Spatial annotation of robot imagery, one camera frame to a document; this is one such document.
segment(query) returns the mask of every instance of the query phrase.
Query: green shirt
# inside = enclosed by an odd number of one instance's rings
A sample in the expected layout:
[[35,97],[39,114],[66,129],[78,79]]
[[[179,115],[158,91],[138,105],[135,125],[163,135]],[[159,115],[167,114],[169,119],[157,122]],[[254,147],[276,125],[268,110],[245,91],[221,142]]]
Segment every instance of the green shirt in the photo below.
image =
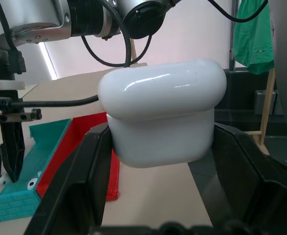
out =
[[[237,18],[251,16],[263,1],[242,0]],[[254,74],[267,72],[274,67],[268,4],[255,19],[246,23],[236,23],[234,54],[236,61]]]

